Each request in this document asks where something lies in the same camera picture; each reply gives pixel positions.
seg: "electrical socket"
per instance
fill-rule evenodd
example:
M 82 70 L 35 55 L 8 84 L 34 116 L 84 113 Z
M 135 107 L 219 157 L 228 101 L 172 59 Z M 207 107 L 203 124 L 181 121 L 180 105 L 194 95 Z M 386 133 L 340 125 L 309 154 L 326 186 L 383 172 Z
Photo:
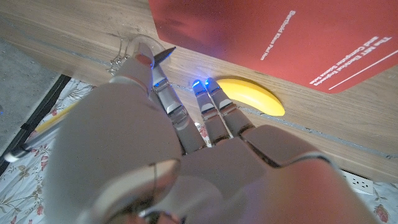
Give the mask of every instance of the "electrical socket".
M 358 190 L 363 190 L 373 195 L 373 181 L 343 170 L 342 172 L 343 177 L 347 180 L 349 186 Z

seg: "red book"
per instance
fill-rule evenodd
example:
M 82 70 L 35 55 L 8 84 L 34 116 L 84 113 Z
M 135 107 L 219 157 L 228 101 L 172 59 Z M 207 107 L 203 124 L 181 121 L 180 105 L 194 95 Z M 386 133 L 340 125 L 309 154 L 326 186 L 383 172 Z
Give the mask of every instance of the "red book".
M 398 64 L 398 1 L 149 0 L 161 40 L 326 93 Z

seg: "wooden tabletop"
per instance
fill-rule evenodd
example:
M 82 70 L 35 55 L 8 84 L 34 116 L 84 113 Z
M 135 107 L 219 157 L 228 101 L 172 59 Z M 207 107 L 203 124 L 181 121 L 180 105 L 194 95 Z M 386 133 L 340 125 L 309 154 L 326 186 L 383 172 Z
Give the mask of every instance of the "wooden tabletop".
M 94 85 L 111 78 L 106 69 L 120 37 L 144 34 L 172 47 L 159 40 L 147 1 L 0 1 L 0 28 L 0 37 L 43 65 Z M 197 122 L 201 118 L 190 91 L 194 80 L 248 78 L 275 94 L 286 110 L 285 116 L 270 117 L 238 103 L 255 125 L 286 129 L 347 171 L 398 182 L 397 66 L 334 95 L 181 47 L 165 72 Z

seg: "yellow banana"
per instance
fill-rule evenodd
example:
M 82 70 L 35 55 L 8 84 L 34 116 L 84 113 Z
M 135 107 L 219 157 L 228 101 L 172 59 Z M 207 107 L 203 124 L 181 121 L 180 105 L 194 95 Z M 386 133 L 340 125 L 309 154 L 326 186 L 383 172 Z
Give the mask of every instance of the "yellow banana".
M 271 116 L 283 116 L 282 103 L 269 91 L 243 80 L 220 79 L 217 83 L 232 100 L 238 100 Z

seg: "patterned cloth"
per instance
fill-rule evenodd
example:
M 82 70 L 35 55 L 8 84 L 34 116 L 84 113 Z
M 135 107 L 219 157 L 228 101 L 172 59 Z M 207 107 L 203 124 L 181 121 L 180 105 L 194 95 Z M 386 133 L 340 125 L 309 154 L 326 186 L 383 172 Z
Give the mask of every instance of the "patterned cloth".
M 82 99 L 94 87 L 71 79 L 59 99 L 42 123 L 59 111 Z M 206 128 L 196 124 L 208 146 L 210 140 Z M 29 155 L 9 164 L 0 176 L 0 223 L 45 223 L 45 200 L 42 187 L 45 185 L 46 165 L 51 158 L 53 139 L 43 142 Z M 398 184 L 374 183 L 374 195 L 358 194 L 369 210 L 381 223 L 398 223 Z

